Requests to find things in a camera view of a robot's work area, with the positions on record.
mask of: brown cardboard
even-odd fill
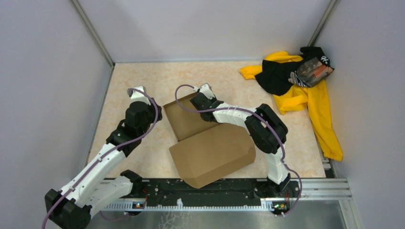
[[[194,95],[179,101],[195,110],[190,102]],[[163,108],[179,141],[169,151],[180,178],[190,186],[201,188],[254,162],[255,144],[244,128],[205,122],[176,101]]]

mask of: table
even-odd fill
[[[125,117],[130,99],[127,88],[143,85],[147,94],[163,106],[174,101],[174,91],[180,84],[201,86],[209,83],[219,100],[242,107],[258,107],[268,104],[288,127],[285,162],[301,177],[325,177],[320,149],[318,147],[308,111],[287,112],[281,115],[273,96],[264,91],[256,80],[245,80],[238,72],[248,65],[259,65],[259,61],[237,62],[154,62],[117,63],[108,88],[100,116],[96,136],[89,155],[91,161],[120,120]],[[183,97],[193,90],[182,88],[178,96]],[[121,162],[107,177],[117,177],[130,169],[146,178],[179,178],[171,158],[169,147],[176,138],[166,115],[147,135],[142,143]],[[256,159],[226,178],[259,178],[267,176],[264,153],[256,148]]]

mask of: yellow cloth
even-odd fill
[[[276,52],[266,57],[265,60],[284,62],[301,61],[301,56],[289,56],[287,52]],[[262,71],[261,66],[247,66],[240,69],[245,79],[254,79]],[[273,95],[277,108],[284,115],[287,111],[300,111],[308,107],[312,127],[325,157],[341,161],[343,152],[339,141],[332,129],[332,117],[328,89],[325,80],[319,81],[311,88],[292,85],[284,95]]]

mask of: black cloth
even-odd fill
[[[283,95],[293,84],[313,87],[333,71],[320,47],[302,47],[300,51],[303,60],[299,62],[263,60],[263,70],[255,76],[259,85],[268,93]]]

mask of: gray floor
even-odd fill
[[[105,212],[114,218],[122,213]],[[108,222],[99,215],[88,229],[344,229],[338,201],[301,201],[286,218],[269,212],[143,212]]]

